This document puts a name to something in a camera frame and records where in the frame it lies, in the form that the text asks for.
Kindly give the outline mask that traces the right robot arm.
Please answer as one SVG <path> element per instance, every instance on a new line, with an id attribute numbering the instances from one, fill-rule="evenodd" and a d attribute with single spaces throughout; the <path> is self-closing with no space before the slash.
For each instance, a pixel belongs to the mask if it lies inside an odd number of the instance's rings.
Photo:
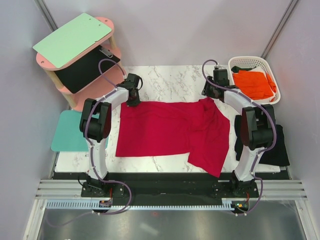
<path id="1" fill-rule="evenodd" d="M 274 148 L 277 141 L 276 118 L 273 105 L 260 105 L 231 85 L 226 68 L 215 66 L 213 75 L 203 75 L 206 83 L 202 93 L 231 106 L 241 116 L 240 141 L 243 148 L 239 163 L 233 171 L 236 180 L 229 184 L 235 197 L 247 191 L 245 182 L 255 179 L 257 164 L 264 152 Z"/>

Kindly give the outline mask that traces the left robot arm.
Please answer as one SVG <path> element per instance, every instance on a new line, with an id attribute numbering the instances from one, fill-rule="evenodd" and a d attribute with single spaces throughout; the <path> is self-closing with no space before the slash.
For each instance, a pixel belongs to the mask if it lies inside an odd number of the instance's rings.
<path id="1" fill-rule="evenodd" d="M 84 101 L 79 130 L 88 146 L 88 175 L 97 180 L 92 185 L 92 191 L 99 197 L 106 196 L 110 191 L 109 183 L 102 179 L 108 174 L 105 148 L 112 127 L 112 111 L 123 103 L 128 107 L 138 106 L 142 86 L 142 78 L 130 73 L 111 92 L 99 99 L 88 98 Z"/>

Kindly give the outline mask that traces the white plastic basket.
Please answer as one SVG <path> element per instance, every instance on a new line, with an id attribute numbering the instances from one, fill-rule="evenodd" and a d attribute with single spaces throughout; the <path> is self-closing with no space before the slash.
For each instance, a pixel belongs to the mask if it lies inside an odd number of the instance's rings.
<path id="1" fill-rule="evenodd" d="M 231 68 L 253 68 L 232 73 Z M 266 60 L 258 56 L 235 56 L 228 61 L 231 85 L 237 86 L 247 97 L 259 104 L 276 104 L 281 99 L 280 89 Z"/>

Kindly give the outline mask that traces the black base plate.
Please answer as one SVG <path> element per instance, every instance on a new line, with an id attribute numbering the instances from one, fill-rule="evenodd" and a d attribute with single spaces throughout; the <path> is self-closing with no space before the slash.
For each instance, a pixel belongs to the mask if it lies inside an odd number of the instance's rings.
<path id="1" fill-rule="evenodd" d="M 83 198 L 111 198 L 115 205 L 177 207 L 221 205 L 223 199 L 253 199 L 257 184 L 238 183 L 231 173 L 108 173 L 109 183 L 87 177 Z"/>

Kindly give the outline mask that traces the aluminium rail frame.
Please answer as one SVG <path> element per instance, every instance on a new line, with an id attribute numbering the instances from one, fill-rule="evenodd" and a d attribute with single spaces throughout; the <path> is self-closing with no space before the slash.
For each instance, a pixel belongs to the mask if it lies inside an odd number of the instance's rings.
<path id="1" fill-rule="evenodd" d="M 302 200 L 307 194 L 300 180 L 257 181 L 257 189 L 262 190 L 262 200 Z M 41 180 L 36 197 L 39 199 L 79 199 L 82 187 L 77 180 Z"/>

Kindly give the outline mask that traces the teal cutting board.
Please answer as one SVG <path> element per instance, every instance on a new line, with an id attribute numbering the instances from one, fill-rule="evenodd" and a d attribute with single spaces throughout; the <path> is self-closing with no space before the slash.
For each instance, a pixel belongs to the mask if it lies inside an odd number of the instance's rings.
<path id="1" fill-rule="evenodd" d="M 75 110 L 63 111 L 58 120 L 51 143 L 54 152 L 89 152 L 89 146 L 80 130 L 82 113 Z"/>

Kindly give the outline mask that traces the black clipboard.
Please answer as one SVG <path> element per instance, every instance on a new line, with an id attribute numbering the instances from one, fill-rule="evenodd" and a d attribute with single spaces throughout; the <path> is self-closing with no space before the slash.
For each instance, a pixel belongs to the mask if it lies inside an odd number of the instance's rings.
<path id="1" fill-rule="evenodd" d="M 99 45 L 70 66 L 56 70 L 54 73 L 61 83 L 71 93 L 75 94 L 101 75 L 98 64 L 103 59 L 112 61 L 104 61 L 101 63 L 100 68 L 102 72 L 106 72 L 112 68 L 115 63 L 120 62 L 120 59 L 116 55 L 111 53 L 107 48 Z"/>

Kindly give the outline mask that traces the mint green board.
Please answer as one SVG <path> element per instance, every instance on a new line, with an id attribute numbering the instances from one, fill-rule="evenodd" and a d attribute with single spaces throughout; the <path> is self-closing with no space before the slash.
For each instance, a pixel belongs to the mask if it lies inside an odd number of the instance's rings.
<path id="1" fill-rule="evenodd" d="M 113 32 L 114 24 L 110 19 L 82 13 L 32 47 L 37 52 L 36 62 L 45 70 L 64 69 L 107 40 Z"/>

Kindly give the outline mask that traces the dark green garment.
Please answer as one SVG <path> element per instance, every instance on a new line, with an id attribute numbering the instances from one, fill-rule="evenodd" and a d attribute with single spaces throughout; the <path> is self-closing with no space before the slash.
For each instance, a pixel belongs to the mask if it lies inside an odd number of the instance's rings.
<path id="1" fill-rule="evenodd" d="M 245 67 L 233 66 L 231 68 L 231 72 L 235 74 L 239 73 L 239 71 L 251 71 L 251 70 L 253 70 L 253 68 L 250 68 L 250 67 L 245 68 Z"/>

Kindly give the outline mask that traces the pink three-tier shelf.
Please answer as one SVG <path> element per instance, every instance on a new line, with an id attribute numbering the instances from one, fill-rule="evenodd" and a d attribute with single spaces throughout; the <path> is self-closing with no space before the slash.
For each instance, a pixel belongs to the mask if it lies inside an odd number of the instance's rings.
<path id="1" fill-rule="evenodd" d="M 110 19 L 82 13 L 32 47 L 73 110 L 82 111 L 87 98 L 98 99 L 124 80 L 114 31 Z"/>

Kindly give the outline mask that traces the black t shirt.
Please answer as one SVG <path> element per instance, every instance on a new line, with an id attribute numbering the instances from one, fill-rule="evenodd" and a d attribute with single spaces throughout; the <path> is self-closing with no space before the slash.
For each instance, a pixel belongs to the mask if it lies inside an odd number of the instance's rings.
<path id="1" fill-rule="evenodd" d="M 234 120 L 234 130 L 236 134 L 236 142 L 234 145 L 235 158 L 239 162 L 242 151 L 243 143 L 240 138 L 241 133 L 241 116 L 236 115 Z M 263 153 L 259 163 L 265 165 L 272 165 L 278 167 L 286 167 L 290 165 L 288 153 L 285 145 L 285 136 L 283 131 L 283 126 L 280 124 L 276 125 L 277 139 L 276 144 L 273 149 Z"/>

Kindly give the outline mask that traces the red t shirt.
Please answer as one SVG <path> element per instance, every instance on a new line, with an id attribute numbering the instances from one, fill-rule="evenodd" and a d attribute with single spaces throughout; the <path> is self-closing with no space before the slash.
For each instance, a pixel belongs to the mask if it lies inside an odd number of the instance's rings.
<path id="1" fill-rule="evenodd" d="M 188 153 L 188 163 L 219 177 L 229 150 L 230 121 L 213 99 L 197 102 L 123 103 L 116 157 Z"/>

